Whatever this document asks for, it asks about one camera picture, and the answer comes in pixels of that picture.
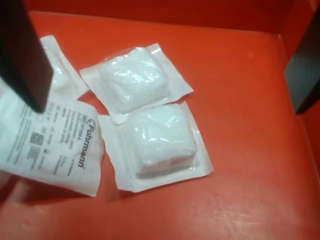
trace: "plastic packaging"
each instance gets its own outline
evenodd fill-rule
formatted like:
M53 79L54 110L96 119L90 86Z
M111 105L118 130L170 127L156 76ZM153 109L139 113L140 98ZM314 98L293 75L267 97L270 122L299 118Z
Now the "plastic packaging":
M142 109L123 124L98 120L118 189L140 192L213 171L186 102Z
M44 36L40 42L53 68L50 92L74 100L80 98L89 88L67 60L55 37Z
M157 43L107 57L80 74L117 124L141 108L175 102L193 92Z
M0 114L0 170L97 194L104 147L93 106L51 94L40 114L10 89Z

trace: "medical supply package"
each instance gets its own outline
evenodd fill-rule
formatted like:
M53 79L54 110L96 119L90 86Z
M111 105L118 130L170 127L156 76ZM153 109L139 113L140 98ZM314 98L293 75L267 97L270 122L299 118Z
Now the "medical supply package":
M74 100L80 98L89 88L67 60L55 37L44 36L40 42L53 69L50 93Z
M96 109L51 94L34 112L11 89L0 98L0 170L97 194L104 154Z
M135 111L123 124L108 115L98 121L120 190L141 192L213 171L186 102Z
M141 108L175 102L193 92L157 43L108 56L80 74L117 124Z

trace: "transparent plastic film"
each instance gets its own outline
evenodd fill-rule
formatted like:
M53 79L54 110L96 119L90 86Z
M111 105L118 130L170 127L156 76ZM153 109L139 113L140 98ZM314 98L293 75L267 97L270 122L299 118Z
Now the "transparent plastic film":
M89 89L61 51L55 37L44 36L40 38L40 42L53 69L50 94L74 100L80 98Z
M197 146L188 119L178 104L162 105L132 115L122 135L137 178L155 177L191 168Z
M141 109L123 124L107 115L98 120L118 189L141 192L213 171L185 102Z
M115 108L126 114L168 97L168 76L152 54L144 47L124 52L99 64L101 81Z
M73 85L73 80L64 66L59 53L47 47L44 47L44 51L53 69L51 89L62 95L76 95L76 88Z
M80 74L116 124L193 92L157 43L108 56Z

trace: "barcode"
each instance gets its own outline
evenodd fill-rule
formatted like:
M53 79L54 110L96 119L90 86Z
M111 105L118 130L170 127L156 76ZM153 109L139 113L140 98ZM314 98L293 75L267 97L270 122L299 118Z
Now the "barcode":
M44 138L44 135L33 132L31 135L30 143L42 146L42 144L44 143Z

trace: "orange-red plastic surface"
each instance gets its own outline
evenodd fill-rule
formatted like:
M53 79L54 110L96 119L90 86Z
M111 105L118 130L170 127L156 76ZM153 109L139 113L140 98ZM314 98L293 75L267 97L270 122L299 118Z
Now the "orange-red plastic surface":
M158 42L194 93L184 97L215 168L207 177L118 191L107 154L97 197L13 178L0 193L1 240L318 240L313 155L284 77L277 35L33 12L78 71ZM100 114L92 92L82 101Z
M296 0L24 0L28 10L279 33Z

